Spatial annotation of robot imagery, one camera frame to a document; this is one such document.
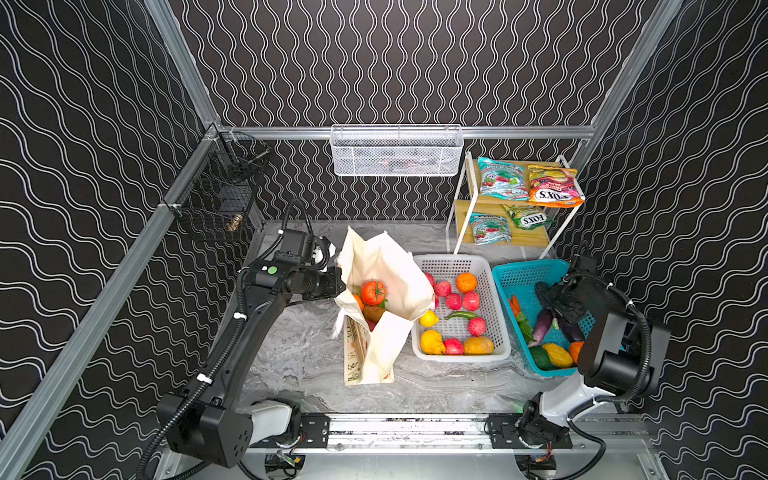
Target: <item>cream shopping bag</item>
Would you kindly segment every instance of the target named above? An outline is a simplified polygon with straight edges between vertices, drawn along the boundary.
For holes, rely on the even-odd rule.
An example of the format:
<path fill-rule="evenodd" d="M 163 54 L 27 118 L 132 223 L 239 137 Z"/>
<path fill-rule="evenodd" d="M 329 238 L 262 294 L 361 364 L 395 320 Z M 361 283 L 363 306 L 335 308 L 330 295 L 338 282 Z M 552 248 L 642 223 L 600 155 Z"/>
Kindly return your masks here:
<path fill-rule="evenodd" d="M 413 255 L 387 232 L 363 240 L 348 227 L 336 264 L 341 268 L 341 280 L 347 285 L 335 298 L 341 307 L 337 332 L 347 318 L 344 341 L 349 345 L 345 346 L 345 384 L 391 382 L 392 364 L 411 332 L 412 322 L 435 305 L 435 292 L 413 261 Z M 353 294 L 372 280 L 386 287 L 387 311 L 371 332 Z M 355 346 L 356 366 L 353 366 L 351 346 Z"/>

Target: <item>white plastic basket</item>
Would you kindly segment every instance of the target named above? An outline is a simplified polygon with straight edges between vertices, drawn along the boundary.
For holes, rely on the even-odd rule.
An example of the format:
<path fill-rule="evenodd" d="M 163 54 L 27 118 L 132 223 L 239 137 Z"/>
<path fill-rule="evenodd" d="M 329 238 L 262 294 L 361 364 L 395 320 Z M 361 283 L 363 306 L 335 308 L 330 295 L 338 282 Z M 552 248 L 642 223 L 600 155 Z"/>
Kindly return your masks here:
<path fill-rule="evenodd" d="M 341 177 L 452 177 L 464 148 L 460 125 L 333 125 Z"/>
<path fill-rule="evenodd" d="M 456 277 L 464 272 L 470 272 L 478 279 L 478 285 L 475 291 L 480 294 L 480 308 L 474 313 L 485 320 L 485 333 L 496 347 L 491 355 L 427 355 L 422 352 L 419 345 L 419 339 L 422 338 L 425 328 L 418 320 L 414 321 L 411 330 L 411 344 L 413 352 L 420 359 L 433 362 L 455 362 L 455 363 L 477 363 L 477 362 L 496 362 L 509 357 L 511 345 L 509 343 L 509 333 L 504 321 L 502 305 L 498 301 L 496 285 L 493 281 L 491 266 L 483 257 L 476 255 L 415 255 L 413 261 L 416 262 L 422 271 L 431 273 L 436 282 L 443 280 L 451 283 L 454 292 L 456 288 Z M 452 310 L 445 306 L 445 301 L 440 299 L 440 306 L 436 313 L 440 317 L 437 325 L 430 329 L 437 330 L 442 338 L 456 338 L 464 343 L 469 335 L 467 323 L 469 320 L 454 318 L 445 320 Z"/>

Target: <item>purple eggplant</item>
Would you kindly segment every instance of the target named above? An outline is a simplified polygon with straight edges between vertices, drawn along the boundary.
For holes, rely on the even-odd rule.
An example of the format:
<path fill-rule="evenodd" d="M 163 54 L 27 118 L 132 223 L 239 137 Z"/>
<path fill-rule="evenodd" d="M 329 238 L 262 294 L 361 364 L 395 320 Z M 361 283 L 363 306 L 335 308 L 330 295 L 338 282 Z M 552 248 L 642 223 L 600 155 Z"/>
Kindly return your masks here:
<path fill-rule="evenodd" d="M 584 342 L 586 340 L 584 338 L 584 333 L 578 326 L 578 323 L 566 322 L 565 320 L 561 319 L 559 324 L 560 331 L 563 332 L 563 335 L 565 335 L 565 339 L 567 339 L 568 342 Z"/>
<path fill-rule="evenodd" d="M 542 310 L 536 317 L 536 326 L 533 328 L 533 342 L 528 346 L 541 345 L 544 341 L 544 337 L 547 335 L 550 327 L 552 327 L 552 319 L 554 316 L 549 310 Z"/>

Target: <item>brown potato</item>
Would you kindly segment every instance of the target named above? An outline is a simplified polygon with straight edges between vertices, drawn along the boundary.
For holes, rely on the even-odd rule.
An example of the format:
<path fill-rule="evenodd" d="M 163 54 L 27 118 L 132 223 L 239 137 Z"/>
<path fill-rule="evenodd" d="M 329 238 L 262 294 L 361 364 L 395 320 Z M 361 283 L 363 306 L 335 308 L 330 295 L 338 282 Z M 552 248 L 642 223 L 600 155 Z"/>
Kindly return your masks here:
<path fill-rule="evenodd" d="M 384 315 L 385 311 L 386 309 L 383 306 L 366 305 L 365 308 L 362 309 L 362 315 L 366 320 L 378 323 L 379 320 L 382 319 L 382 315 Z"/>

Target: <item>teal plastic basket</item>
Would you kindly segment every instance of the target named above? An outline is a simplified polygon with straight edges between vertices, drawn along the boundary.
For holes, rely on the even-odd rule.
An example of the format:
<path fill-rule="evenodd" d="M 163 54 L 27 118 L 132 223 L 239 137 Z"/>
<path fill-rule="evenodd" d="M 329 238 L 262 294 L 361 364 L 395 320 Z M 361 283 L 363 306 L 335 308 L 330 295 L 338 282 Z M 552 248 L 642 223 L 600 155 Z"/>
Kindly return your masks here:
<path fill-rule="evenodd" d="M 539 312 L 541 312 L 541 304 L 538 302 L 536 292 L 534 291 L 534 285 L 538 282 L 546 282 L 548 285 L 554 285 L 562 280 L 563 276 L 568 272 L 568 262 L 564 260 L 533 260 L 531 262 L 515 262 L 508 263 L 507 265 L 498 265 L 493 269 L 493 280 L 496 282 L 496 290 L 498 291 L 499 300 L 502 302 L 502 310 L 504 318 L 509 325 L 509 329 L 514 332 L 512 339 L 513 344 L 516 344 L 520 352 L 525 357 L 528 369 L 541 376 L 569 376 L 576 372 L 576 368 L 559 369 L 559 370 L 542 370 L 539 369 L 531 357 L 531 352 L 528 350 L 528 345 L 523 339 L 523 334 L 520 331 L 518 323 L 515 321 L 515 316 L 512 315 L 512 308 L 509 306 L 508 300 L 512 296 L 518 298 L 520 303 L 520 310 L 528 317 L 528 321 L 531 323 L 531 327 L 536 327 L 536 318 Z M 589 336 L 590 330 L 594 325 L 594 317 L 591 314 L 587 314 L 580 322 L 579 326 L 584 336 Z M 571 345 L 566 339 L 563 333 L 555 328 L 550 328 L 547 335 L 544 337 L 543 343 L 555 343 L 563 347 L 568 351 L 568 347 Z"/>

